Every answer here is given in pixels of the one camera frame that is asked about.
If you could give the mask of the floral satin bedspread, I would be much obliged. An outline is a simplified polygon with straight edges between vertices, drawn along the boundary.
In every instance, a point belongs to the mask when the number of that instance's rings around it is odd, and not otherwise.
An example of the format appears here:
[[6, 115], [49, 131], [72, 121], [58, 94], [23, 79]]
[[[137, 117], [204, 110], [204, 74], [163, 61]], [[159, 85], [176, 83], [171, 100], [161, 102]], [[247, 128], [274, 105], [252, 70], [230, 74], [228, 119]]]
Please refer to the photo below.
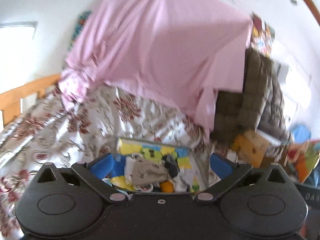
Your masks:
[[1, 239], [19, 239], [15, 204], [44, 163], [90, 162], [115, 151], [119, 137], [189, 148], [207, 185], [211, 145], [178, 109], [103, 86], [66, 111], [55, 89], [1, 132]]

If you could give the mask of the orange soft ball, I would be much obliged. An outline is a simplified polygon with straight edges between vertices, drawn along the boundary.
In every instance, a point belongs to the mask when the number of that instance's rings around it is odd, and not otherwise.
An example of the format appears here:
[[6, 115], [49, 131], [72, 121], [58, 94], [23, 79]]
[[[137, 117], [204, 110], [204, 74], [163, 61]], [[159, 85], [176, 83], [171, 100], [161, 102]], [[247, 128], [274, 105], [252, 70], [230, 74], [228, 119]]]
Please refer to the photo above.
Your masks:
[[164, 181], [159, 184], [161, 192], [163, 193], [173, 193], [174, 192], [174, 186], [170, 181]]

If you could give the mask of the teal wall poster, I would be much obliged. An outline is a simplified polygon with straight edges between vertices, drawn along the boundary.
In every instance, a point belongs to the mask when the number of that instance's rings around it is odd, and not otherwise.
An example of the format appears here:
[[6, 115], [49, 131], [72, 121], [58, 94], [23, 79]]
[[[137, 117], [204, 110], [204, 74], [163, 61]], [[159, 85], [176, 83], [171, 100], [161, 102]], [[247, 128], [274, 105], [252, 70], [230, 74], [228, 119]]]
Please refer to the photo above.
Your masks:
[[81, 12], [76, 20], [75, 26], [74, 26], [74, 30], [71, 36], [71, 41], [69, 43], [68, 46], [68, 51], [71, 50], [76, 38], [79, 36], [79, 34], [81, 33], [87, 19], [89, 18], [90, 14], [92, 13], [91, 10], [85, 10], [83, 12]]

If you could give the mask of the colourful wall picture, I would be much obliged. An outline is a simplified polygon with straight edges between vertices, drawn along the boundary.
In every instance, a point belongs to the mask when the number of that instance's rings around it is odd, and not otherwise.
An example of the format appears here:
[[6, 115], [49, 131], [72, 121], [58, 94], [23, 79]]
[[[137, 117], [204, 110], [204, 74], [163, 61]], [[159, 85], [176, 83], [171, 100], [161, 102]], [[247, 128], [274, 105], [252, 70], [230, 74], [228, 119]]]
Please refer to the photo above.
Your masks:
[[274, 29], [262, 20], [258, 15], [252, 14], [253, 29], [251, 35], [251, 47], [263, 54], [271, 57], [272, 44], [275, 39]]

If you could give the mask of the pink hanging sheet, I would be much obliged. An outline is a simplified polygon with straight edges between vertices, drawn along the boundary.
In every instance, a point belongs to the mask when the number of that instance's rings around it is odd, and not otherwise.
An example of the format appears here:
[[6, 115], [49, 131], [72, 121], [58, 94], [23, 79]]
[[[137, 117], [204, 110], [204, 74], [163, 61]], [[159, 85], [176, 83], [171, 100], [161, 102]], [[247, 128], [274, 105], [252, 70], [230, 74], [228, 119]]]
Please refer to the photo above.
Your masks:
[[63, 104], [107, 84], [178, 108], [211, 132], [217, 93], [242, 91], [252, 27], [220, 0], [103, 0], [67, 56]]

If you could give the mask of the wooden bed rail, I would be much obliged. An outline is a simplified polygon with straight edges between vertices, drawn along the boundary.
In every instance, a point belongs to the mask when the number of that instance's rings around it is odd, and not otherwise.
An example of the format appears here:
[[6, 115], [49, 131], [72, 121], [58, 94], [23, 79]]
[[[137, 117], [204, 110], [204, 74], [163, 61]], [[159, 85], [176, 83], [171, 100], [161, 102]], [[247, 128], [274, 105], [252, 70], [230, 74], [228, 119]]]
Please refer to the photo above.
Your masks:
[[59, 79], [60, 74], [46, 76], [2, 93], [0, 98], [0, 107], [3, 125], [6, 126], [21, 114], [21, 99], [35, 93], [37, 95], [37, 99], [44, 98], [47, 89], [50, 86], [55, 85]]

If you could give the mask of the colourful cartoon bag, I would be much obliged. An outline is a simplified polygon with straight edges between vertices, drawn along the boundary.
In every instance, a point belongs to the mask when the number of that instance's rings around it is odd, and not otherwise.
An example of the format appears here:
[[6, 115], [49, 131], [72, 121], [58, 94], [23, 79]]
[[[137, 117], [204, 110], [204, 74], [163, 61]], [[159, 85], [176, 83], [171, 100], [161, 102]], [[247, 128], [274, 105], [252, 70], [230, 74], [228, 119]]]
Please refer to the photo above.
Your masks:
[[287, 172], [305, 183], [319, 164], [319, 139], [311, 139], [310, 130], [303, 124], [291, 129], [293, 143], [285, 147]]

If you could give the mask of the beige printed cloth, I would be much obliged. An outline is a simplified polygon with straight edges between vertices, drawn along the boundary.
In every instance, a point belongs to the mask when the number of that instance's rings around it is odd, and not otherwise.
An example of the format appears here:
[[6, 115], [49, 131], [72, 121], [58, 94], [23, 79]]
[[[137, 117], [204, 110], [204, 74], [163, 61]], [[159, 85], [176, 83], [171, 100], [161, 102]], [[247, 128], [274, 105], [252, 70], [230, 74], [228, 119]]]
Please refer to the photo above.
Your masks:
[[169, 180], [169, 172], [162, 165], [138, 157], [132, 171], [132, 185], [142, 186]]

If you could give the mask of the yellow wooden crate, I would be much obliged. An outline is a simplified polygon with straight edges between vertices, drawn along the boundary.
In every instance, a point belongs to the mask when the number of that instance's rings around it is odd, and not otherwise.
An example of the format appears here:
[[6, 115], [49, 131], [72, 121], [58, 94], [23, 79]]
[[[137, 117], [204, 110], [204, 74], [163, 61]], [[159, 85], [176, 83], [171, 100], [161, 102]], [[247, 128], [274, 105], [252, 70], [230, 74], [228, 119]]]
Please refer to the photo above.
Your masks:
[[253, 130], [238, 134], [232, 142], [231, 149], [239, 159], [259, 168], [271, 142]]

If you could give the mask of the white cloth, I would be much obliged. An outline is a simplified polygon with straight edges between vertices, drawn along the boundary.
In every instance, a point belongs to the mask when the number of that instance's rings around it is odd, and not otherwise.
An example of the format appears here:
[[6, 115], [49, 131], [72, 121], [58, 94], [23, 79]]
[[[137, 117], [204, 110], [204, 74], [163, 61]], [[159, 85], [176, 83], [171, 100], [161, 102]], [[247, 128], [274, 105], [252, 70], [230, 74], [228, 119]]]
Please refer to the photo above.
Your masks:
[[181, 168], [173, 182], [174, 192], [195, 192], [200, 189], [196, 171], [191, 168]]

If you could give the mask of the olive quilted jacket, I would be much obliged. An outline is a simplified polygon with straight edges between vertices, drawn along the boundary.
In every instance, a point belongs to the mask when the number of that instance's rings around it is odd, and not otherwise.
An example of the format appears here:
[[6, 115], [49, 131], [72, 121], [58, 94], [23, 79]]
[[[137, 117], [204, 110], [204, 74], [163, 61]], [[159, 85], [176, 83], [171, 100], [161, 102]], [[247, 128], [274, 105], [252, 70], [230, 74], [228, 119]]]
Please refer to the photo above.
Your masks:
[[292, 139], [285, 127], [284, 98], [274, 61], [249, 48], [245, 53], [241, 93], [218, 93], [213, 140], [232, 142], [241, 132], [257, 129], [280, 140]]

